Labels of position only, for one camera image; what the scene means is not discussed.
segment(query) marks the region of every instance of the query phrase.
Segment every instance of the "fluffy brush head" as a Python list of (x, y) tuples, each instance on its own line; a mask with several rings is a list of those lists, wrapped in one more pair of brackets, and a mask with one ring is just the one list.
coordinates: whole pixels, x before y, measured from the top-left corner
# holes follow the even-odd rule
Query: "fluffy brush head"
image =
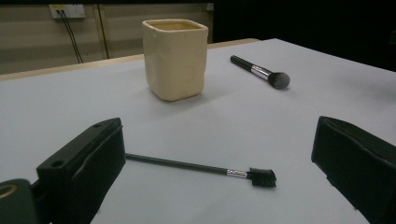
[(268, 189), (276, 187), (276, 176), (272, 170), (250, 168), (250, 172), (247, 172), (247, 179), (251, 179), (252, 185), (256, 187)]
[(268, 76), (268, 82), (277, 90), (285, 89), (290, 84), (290, 77), (286, 73), (275, 72)]

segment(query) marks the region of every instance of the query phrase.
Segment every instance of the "black makeup brush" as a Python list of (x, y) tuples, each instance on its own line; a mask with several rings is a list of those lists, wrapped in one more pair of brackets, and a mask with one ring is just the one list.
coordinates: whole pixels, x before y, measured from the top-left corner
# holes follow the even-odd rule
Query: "black makeup brush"
[(285, 89), (290, 84), (290, 77), (286, 73), (281, 72), (271, 72), (268, 69), (255, 65), (253, 63), (247, 62), (241, 58), (236, 57), (235, 55), (231, 56), (231, 62), (248, 70), (249, 72), (253, 73), (257, 77), (260, 77), (271, 86), (273, 86), (277, 90)]
[(204, 166), (192, 163), (186, 163), (181, 161), (169, 161), (145, 156), (138, 156), (134, 154), (125, 153), (127, 160), (131, 161), (142, 161), (158, 165), (171, 166), (176, 168), (183, 168), (194, 171), (207, 172), (216, 175), (230, 175), (235, 177), (242, 177), (252, 180), (252, 185), (263, 188), (275, 188), (276, 187), (276, 176), (272, 170), (261, 170), (256, 168), (250, 168), (249, 172), (229, 170), (218, 167)]

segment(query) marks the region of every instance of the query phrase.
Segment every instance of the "ceramic cup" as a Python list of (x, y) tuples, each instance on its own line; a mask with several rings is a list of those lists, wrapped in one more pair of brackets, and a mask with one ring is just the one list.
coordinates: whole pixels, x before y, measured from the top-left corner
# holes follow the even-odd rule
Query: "ceramic cup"
[(207, 34), (194, 21), (143, 21), (146, 80), (159, 98), (177, 101), (202, 92)]

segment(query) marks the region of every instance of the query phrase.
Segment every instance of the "black cable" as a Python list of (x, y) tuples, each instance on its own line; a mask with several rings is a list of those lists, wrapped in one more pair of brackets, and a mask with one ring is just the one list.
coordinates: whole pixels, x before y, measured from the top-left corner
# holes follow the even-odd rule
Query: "black cable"
[(66, 14), (64, 13), (64, 11), (58, 11), (58, 13), (60, 14), (60, 16), (61, 16), (61, 18), (62, 18), (62, 20), (64, 22), (64, 26), (66, 27), (67, 33), (69, 33), (70, 40), (72, 41), (73, 49), (74, 49), (74, 51), (76, 53), (76, 57), (77, 57), (78, 63), (84, 63), (82, 61), (81, 55), (79, 54), (78, 47), (77, 47), (77, 42), (76, 42), (76, 39), (74, 37), (73, 30), (70, 27), (70, 24), (69, 24), (68, 19), (66, 17)]

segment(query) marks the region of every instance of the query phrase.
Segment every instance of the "eyebrow brush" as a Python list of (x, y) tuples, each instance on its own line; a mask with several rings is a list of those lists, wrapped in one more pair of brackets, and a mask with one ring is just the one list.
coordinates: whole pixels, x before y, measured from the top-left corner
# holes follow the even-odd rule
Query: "eyebrow brush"
[(245, 70), (253, 73), (257, 77), (260, 77), (273, 86), (277, 90), (285, 89), (290, 84), (290, 77), (286, 73), (282, 72), (271, 72), (268, 69), (260, 67), (256, 64), (245, 61), (235, 55), (231, 56), (231, 62), (244, 68)]
[(237, 171), (219, 167), (204, 166), (193, 163), (186, 163), (182, 161), (169, 161), (145, 156), (139, 156), (135, 154), (125, 153), (127, 160), (131, 161), (142, 161), (157, 165), (171, 166), (176, 168), (182, 168), (187, 170), (201, 171), (216, 175), (229, 175), (234, 177), (242, 177), (245, 179), (252, 180), (252, 185), (255, 187), (263, 188), (275, 188), (276, 187), (276, 176), (272, 170), (262, 170), (256, 168), (250, 168), (250, 171)]

